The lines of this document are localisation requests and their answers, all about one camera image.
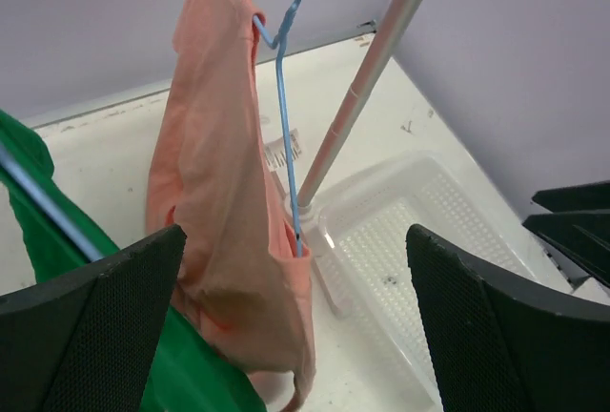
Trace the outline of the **pink t shirt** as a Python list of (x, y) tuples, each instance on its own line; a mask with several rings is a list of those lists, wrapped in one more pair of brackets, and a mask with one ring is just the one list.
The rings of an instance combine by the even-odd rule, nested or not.
[(262, 19), (252, 0), (185, 0), (146, 228), (176, 224), (186, 235), (174, 307), (255, 383), (292, 373), (296, 411), (315, 376), (312, 255), (265, 160), (254, 70)]

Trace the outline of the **blue hanger with green shirt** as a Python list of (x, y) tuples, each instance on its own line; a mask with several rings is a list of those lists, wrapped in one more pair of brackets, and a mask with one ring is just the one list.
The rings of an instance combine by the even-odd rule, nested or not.
[(79, 227), (70, 220), (33, 177), (17, 162), (16, 158), (1, 145), (1, 167), (15, 181), (16, 185), (30, 198), (54, 225), (75, 245), (88, 262), (95, 262), (104, 257), (102, 252), (85, 236)]

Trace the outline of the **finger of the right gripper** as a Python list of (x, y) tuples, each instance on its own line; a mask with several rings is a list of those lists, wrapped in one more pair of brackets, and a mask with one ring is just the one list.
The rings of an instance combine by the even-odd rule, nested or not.
[(608, 286), (609, 182), (541, 190), (532, 200), (547, 212), (523, 226)]

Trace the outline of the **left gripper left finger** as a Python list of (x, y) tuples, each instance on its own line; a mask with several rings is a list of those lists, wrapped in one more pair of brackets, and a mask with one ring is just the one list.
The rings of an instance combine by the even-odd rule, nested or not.
[(138, 410), (185, 239), (165, 228), (2, 296), (2, 410)]

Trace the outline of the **green t shirt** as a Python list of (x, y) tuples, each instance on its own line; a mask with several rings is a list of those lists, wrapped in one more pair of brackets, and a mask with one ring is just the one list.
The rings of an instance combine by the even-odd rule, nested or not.
[(1, 117), (1, 181), (34, 285), (1, 298), (5, 411), (261, 411), (247, 377), (170, 305), (185, 237), (127, 248), (53, 182), (42, 138)]

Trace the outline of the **blue hanger of pink shirt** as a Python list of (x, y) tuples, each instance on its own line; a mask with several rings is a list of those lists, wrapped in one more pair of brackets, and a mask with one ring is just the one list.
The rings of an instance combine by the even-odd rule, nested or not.
[(285, 79), (283, 72), (283, 61), (288, 46), (288, 34), (295, 21), (296, 13), (302, 0), (293, 0), (289, 8), (287, 8), (282, 22), (275, 36), (267, 31), (262, 19), (255, 15), (253, 17), (254, 26), (259, 31), (262, 40), (271, 49), (276, 51), (274, 67), (277, 87), (278, 105), (282, 127), (282, 139), (287, 166), (287, 177), (289, 185), (290, 209), (292, 213), (293, 226), (295, 231), (296, 253), (299, 258), (303, 256), (303, 244), (301, 240), (301, 227), (299, 221), (297, 194), (295, 186), (295, 167), (292, 152), (291, 129), (289, 124), (289, 116), (287, 110)]

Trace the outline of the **metal clothes rack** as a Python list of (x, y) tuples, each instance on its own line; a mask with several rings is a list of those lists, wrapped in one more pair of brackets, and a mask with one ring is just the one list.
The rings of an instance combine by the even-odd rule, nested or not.
[(343, 148), (363, 111), (376, 82), (387, 66), (397, 43), (412, 22), (423, 0), (391, 0), (376, 35), (325, 134), (297, 195), (299, 220), (314, 259), (328, 252), (319, 228), (315, 194)]

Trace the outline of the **clear plastic basket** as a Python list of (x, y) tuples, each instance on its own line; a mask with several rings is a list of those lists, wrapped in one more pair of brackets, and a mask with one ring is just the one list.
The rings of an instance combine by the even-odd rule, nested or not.
[(401, 405), (441, 400), (408, 266), (406, 234), (420, 224), (457, 247), (561, 292), (567, 280), (474, 165), (455, 173), (439, 155), (407, 153), (352, 175), (318, 203), (316, 266), (334, 313), (373, 343)]

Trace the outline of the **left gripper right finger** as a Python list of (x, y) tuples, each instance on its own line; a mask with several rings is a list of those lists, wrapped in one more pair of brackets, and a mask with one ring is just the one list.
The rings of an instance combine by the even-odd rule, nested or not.
[(406, 252), (443, 410), (608, 410), (608, 306), (523, 278), (419, 224)]

